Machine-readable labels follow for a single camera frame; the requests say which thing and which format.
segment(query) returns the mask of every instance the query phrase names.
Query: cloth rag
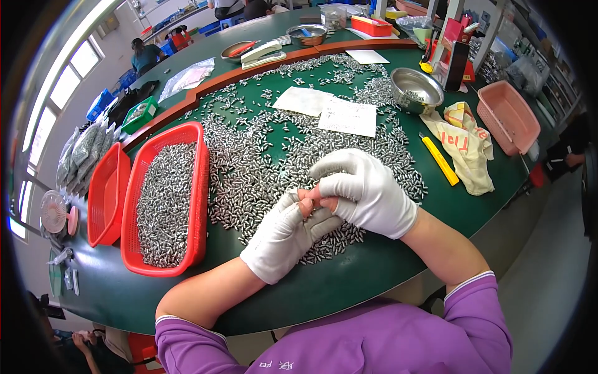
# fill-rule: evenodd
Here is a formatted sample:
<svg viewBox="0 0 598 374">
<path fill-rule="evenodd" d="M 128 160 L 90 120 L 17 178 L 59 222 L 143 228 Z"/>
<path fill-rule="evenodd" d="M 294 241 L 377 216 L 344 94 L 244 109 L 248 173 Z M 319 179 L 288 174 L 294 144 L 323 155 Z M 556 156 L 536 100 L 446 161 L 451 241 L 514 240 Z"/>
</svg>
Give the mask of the cloth rag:
<svg viewBox="0 0 598 374">
<path fill-rule="evenodd" d="M 490 133 L 477 126 L 466 102 L 445 108 L 446 121 L 436 111 L 419 117 L 453 158 L 454 171 L 469 194 L 479 196 L 494 191 L 487 167 L 487 161 L 494 159 Z"/>
</svg>

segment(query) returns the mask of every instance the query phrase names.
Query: forearm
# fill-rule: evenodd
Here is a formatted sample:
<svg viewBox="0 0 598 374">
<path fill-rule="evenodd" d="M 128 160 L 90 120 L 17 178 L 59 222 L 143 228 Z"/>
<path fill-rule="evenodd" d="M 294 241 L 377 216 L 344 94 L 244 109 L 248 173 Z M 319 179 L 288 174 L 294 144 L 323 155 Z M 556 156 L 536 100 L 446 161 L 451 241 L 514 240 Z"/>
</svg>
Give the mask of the forearm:
<svg viewBox="0 0 598 374">
<path fill-rule="evenodd" d="M 446 283 L 447 293 L 461 282 L 490 269 L 466 237 L 422 208 L 418 208 L 415 224 L 401 240 Z"/>
<path fill-rule="evenodd" d="M 155 316 L 175 315 L 211 329 L 222 313 L 265 285 L 236 257 L 174 286 L 162 297 Z"/>
<path fill-rule="evenodd" d="M 91 353 L 85 354 L 85 359 L 87 360 L 87 365 L 89 366 L 89 370 L 91 370 L 91 374 L 100 374 L 100 369 L 97 367 L 93 355 Z"/>
</svg>

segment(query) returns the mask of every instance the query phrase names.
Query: window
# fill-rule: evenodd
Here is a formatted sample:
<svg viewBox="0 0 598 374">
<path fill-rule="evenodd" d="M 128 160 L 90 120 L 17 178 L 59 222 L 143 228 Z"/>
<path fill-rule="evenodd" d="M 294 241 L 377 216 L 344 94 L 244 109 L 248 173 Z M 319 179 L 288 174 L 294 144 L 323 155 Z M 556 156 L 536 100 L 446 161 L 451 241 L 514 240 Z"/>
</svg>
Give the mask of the window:
<svg viewBox="0 0 598 374">
<path fill-rule="evenodd" d="M 41 118 L 39 119 L 38 129 L 35 132 L 35 138 L 33 139 L 33 144 L 31 146 L 31 153 L 29 154 L 29 162 L 35 166 L 37 166 L 39 162 L 41 153 L 44 150 L 45 142 L 48 140 L 50 131 L 54 126 L 54 122 L 56 122 L 56 115 L 47 107 L 44 108 Z"/>
<path fill-rule="evenodd" d="M 100 61 L 91 44 L 86 40 L 71 58 L 71 63 L 80 76 L 85 77 Z"/>
<path fill-rule="evenodd" d="M 21 207 L 21 221 L 27 222 L 29 216 L 29 202 L 31 201 L 31 190 L 33 188 L 33 184 L 31 182 L 23 182 L 21 186 L 21 194 L 19 196 L 19 206 Z M 25 239 L 27 236 L 27 229 L 21 226 L 17 221 L 10 219 L 10 229 L 11 231 L 20 237 L 21 239 Z"/>
<path fill-rule="evenodd" d="M 81 80 L 75 74 L 70 65 L 67 65 L 58 78 L 54 90 L 50 94 L 50 99 L 59 109 L 65 107 L 66 102 L 71 97 L 73 91 L 77 88 Z"/>
</svg>

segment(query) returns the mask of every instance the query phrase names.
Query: small fan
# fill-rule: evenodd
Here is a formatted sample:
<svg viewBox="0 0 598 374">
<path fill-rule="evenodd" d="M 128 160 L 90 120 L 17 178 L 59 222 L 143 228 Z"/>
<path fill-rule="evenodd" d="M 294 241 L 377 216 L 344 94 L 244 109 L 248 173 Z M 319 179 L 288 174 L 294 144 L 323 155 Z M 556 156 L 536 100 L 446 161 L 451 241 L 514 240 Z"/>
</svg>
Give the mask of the small fan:
<svg viewBox="0 0 598 374">
<path fill-rule="evenodd" d="M 41 223 L 51 233 L 59 233 L 65 226 L 68 218 L 67 231 L 74 235 L 79 220 L 79 209 L 72 207 L 69 213 L 66 212 L 66 203 L 58 191 L 50 190 L 41 199 Z"/>
</svg>

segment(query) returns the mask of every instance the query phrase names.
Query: woman in teal shirt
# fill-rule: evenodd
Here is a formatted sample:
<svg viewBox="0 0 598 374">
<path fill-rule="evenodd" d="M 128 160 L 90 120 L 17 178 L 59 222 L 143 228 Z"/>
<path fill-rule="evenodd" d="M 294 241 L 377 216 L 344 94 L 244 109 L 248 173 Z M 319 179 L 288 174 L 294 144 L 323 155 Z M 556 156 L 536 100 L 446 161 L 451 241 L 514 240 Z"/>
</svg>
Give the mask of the woman in teal shirt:
<svg viewBox="0 0 598 374">
<path fill-rule="evenodd" d="M 160 61 L 166 58 L 164 52 L 157 45 L 144 45 L 144 42 L 139 38 L 133 39 L 131 49 L 135 51 L 133 57 L 131 57 L 131 65 L 133 65 L 133 70 L 135 70 L 138 77 L 158 65 L 158 58 Z"/>
</svg>

